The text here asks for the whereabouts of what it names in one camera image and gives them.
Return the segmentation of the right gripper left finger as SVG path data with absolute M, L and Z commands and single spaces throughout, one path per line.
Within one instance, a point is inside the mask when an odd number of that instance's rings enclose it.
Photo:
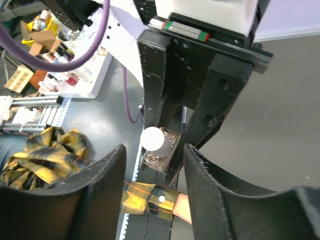
M 127 164 L 119 144 L 86 169 L 47 188 L 0 187 L 3 240 L 114 240 Z

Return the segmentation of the glitter nail polish bottle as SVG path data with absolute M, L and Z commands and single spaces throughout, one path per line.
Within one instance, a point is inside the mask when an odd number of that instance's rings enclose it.
M 144 164 L 157 172 L 166 173 L 179 140 L 180 134 L 164 127 L 144 129 L 140 136 L 141 146 L 145 150 Z

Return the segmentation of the mannequin hand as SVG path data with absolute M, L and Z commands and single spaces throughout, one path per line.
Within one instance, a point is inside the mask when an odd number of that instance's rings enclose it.
M 189 199 L 186 194 L 178 194 L 172 213 L 175 217 L 181 218 L 190 225 L 192 224 Z

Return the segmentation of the white nail polish cap brush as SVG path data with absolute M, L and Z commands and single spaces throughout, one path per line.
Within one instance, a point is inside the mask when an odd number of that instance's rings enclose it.
M 147 127 L 140 135 L 141 146 L 158 157 L 167 156 L 172 149 L 171 141 L 158 127 Z

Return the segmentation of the yellow plaid sleeve forearm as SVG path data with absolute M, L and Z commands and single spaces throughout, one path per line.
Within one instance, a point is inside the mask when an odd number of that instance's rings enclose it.
M 49 127 L 29 136 L 23 151 L 14 153 L 4 165 L 1 182 L 19 190 L 34 190 L 70 177 L 92 165 L 86 159 L 88 144 L 75 129 L 64 132 Z M 154 215 L 173 220 L 179 192 L 156 184 L 124 182 L 120 210 L 125 214 Z

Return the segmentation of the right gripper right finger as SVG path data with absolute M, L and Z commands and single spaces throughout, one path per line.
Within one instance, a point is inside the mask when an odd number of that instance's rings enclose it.
M 196 240 L 317 240 L 320 190 L 272 191 L 244 181 L 184 146 L 184 172 Z

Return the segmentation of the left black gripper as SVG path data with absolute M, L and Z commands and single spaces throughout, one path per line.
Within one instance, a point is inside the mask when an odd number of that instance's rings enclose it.
M 263 74 L 273 54 L 252 37 L 172 13 L 155 15 L 137 40 L 144 90 L 144 126 L 168 127 L 181 105 L 194 109 L 165 183 L 183 166 L 184 145 L 197 149 L 220 129 L 252 71 Z

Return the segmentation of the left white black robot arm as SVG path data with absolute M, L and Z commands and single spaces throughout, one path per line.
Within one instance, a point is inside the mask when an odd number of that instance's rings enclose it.
M 171 159 L 150 167 L 172 184 L 183 148 L 201 148 L 220 129 L 251 74 L 273 54 L 254 41 L 267 0 L 46 0 L 71 30 L 96 38 L 140 81 L 145 127 L 167 127 L 178 107 L 193 110 Z

